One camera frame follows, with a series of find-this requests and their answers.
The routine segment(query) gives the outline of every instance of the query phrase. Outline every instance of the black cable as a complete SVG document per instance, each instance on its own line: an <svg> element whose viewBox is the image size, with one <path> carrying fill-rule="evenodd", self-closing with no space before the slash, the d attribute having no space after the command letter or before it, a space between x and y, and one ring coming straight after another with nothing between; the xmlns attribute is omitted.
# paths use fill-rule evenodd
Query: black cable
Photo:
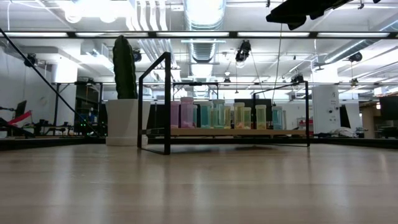
<svg viewBox="0 0 398 224"><path fill-rule="evenodd" d="M55 90L55 88L49 83L49 81L47 81L43 75L38 71L38 69L34 66L34 64L24 55L24 53L22 53L21 50L19 50L19 48L13 43L13 41L7 36L7 34L3 31L2 28L0 28L0 32L3 35L3 37L11 44L11 46L19 53L19 55L25 60L28 61L28 63L31 65L31 67L33 68L33 70L40 76L41 79L43 79L43 81L52 89L52 91L65 103L65 105L72 110L80 119L82 119L84 121L84 123L87 124L87 126L89 128L91 128L91 130L99 137L100 135L94 130L93 127L91 127L91 125L86 121L86 119L84 119L80 114L78 114L69 104L68 102L61 96L61 94L59 92L57 92Z"/></svg>

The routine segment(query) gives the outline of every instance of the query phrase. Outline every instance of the white wall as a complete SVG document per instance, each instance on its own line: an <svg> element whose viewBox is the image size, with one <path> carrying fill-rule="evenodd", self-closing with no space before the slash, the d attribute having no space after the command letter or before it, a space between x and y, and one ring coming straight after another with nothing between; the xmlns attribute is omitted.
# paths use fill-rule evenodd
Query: white wall
<svg viewBox="0 0 398 224"><path fill-rule="evenodd" d="M46 78L51 82L52 74L46 73ZM0 106L15 108L18 103L27 100L26 111L32 110L33 121L39 119L53 122L53 101L55 93L52 92L44 81L33 69L27 68L23 61L7 55L0 47ZM0 111L0 117L9 121L13 113Z"/></svg>

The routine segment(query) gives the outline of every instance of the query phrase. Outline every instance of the green container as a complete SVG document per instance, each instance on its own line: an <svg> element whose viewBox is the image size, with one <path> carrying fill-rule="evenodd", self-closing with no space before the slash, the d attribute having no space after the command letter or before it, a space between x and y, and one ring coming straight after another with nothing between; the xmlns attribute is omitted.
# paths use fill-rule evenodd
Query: green container
<svg viewBox="0 0 398 224"><path fill-rule="evenodd" d="M251 108L243 108L244 113L244 128L251 129Z"/></svg>
<svg viewBox="0 0 398 224"><path fill-rule="evenodd" d="M257 129L267 129L267 105L256 105Z"/></svg>

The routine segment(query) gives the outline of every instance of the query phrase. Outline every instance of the plastic container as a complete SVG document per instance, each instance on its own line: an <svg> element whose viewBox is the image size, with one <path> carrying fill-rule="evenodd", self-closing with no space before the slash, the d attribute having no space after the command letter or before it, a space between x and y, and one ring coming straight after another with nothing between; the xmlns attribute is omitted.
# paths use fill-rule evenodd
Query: plastic container
<svg viewBox="0 0 398 224"><path fill-rule="evenodd" d="M180 102L178 101L171 101L170 107L170 127L171 128L178 128L178 117L180 115L179 107Z"/></svg>
<svg viewBox="0 0 398 224"><path fill-rule="evenodd" d="M234 103L235 129L244 129L244 103Z"/></svg>
<svg viewBox="0 0 398 224"><path fill-rule="evenodd" d="M272 125L274 126L274 130L282 130L283 129L283 112L281 106L273 106L272 107Z"/></svg>
<svg viewBox="0 0 398 224"><path fill-rule="evenodd" d="M201 128L210 128L210 110L211 110L211 102L200 102L200 127Z"/></svg>
<svg viewBox="0 0 398 224"><path fill-rule="evenodd" d="M224 107L224 128L231 129L231 107Z"/></svg>
<svg viewBox="0 0 398 224"><path fill-rule="evenodd" d="M243 108L244 111L244 128L251 129L251 108Z"/></svg>
<svg viewBox="0 0 398 224"><path fill-rule="evenodd" d="M257 129L267 129L267 105L256 105Z"/></svg>
<svg viewBox="0 0 398 224"><path fill-rule="evenodd" d="M224 129L224 104L225 100L213 100L214 128Z"/></svg>
<svg viewBox="0 0 398 224"><path fill-rule="evenodd" d="M210 109L210 128L214 128L214 109Z"/></svg>
<svg viewBox="0 0 398 224"><path fill-rule="evenodd" d="M193 114L192 114L192 125L193 128L197 128L197 118L198 118L198 106L193 105Z"/></svg>
<svg viewBox="0 0 398 224"><path fill-rule="evenodd" d="M193 98L181 97L181 128L193 128Z"/></svg>

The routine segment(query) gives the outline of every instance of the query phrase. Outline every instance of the pink container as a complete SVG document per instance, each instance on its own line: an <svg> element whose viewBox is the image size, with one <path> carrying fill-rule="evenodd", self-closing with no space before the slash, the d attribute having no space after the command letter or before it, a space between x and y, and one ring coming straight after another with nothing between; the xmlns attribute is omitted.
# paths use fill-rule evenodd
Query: pink container
<svg viewBox="0 0 398 224"><path fill-rule="evenodd" d="M178 128L178 116L179 116L179 108L180 102L171 101L171 109L170 109L170 127Z"/></svg>
<svg viewBox="0 0 398 224"><path fill-rule="evenodd" d="M181 128L194 128L192 97L181 97Z"/></svg>

